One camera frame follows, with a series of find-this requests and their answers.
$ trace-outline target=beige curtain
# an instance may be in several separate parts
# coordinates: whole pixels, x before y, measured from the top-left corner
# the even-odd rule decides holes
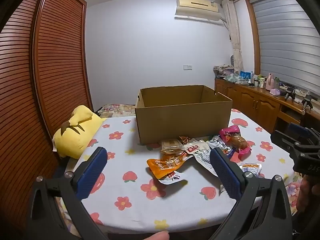
[[[222,7],[226,15],[227,27],[231,37],[235,72],[240,74],[240,71],[243,71],[243,62],[240,48],[240,34],[236,8],[234,3],[230,0],[223,0]]]

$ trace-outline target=window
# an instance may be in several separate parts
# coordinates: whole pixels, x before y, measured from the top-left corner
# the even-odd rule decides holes
[[[320,36],[296,0],[247,0],[260,73],[320,95]]]

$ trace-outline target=metal screw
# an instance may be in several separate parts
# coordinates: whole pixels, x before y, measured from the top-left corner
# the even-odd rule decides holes
[[[43,177],[42,177],[42,176],[38,176],[38,177],[36,178],[36,181],[37,181],[37,182],[43,181]]]
[[[245,172],[244,175],[245,175],[247,178],[252,178],[252,177],[253,177],[253,174],[252,174],[250,171]]]
[[[276,181],[281,181],[282,180],[281,176],[279,176],[279,175],[276,175],[275,179],[276,179]]]
[[[73,172],[72,172],[72,171],[67,171],[67,172],[64,174],[64,177],[67,178],[67,179],[72,178],[72,176],[73,176]]]

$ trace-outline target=wardrobe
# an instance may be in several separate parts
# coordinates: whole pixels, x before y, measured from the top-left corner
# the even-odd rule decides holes
[[[0,218],[20,231],[33,182],[59,165],[52,136],[75,107],[92,110],[85,12],[84,0],[23,0],[0,33]]]

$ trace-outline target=yellow plush toy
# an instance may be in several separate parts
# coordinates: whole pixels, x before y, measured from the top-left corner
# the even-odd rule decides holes
[[[106,118],[100,118],[86,106],[78,106],[69,121],[56,131],[53,141],[61,157],[79,159]]]

